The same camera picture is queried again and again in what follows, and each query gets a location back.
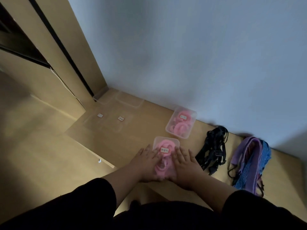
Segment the person's left hand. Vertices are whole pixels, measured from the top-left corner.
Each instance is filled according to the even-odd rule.
[[[161,181],[154,170],[156,164],[162,159],[158,149],[151,150],[149,144],[145,149],[141,148],[131,160],[129,166],[140,173],[140,182]]]

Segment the hand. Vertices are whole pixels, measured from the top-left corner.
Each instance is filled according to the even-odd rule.
[[[151,150],[149,144],[145,149],[141,148],[135,157],[131,160],[129,166],[140,173],[140,182],[161,181],[155,173],[155,166],[162,159],[158,149]]]
[[[204,175],[204,171],[196,161],[193,153],[189,153],[180,147],[175,147],[172,153],[172,160],[176,169],[177,177],[168,177],[166,179],[174,182],[182,189],[192,190],[195,180]]]

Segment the person's right hand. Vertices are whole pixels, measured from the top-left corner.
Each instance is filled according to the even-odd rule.
[[[187,153],[182,147],[175,147],[172,159],[177,177],[168,177],[166,179],[174,182],[182,189],[192,190],[195,180],[200,176],[204,176],[204,171],[196,161],[193,153],[190,150]]]

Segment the white wall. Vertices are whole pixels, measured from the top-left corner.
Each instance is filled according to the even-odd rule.
[[[109,86],[307,159],[307,0],[69,2]]]

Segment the beige floor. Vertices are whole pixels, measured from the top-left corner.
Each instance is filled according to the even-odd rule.
[[[114,169],[63,134],[75,121],[30,96],[0,73],[0,223]],[[163,198],[139,184],[118,208],[133,199]]]

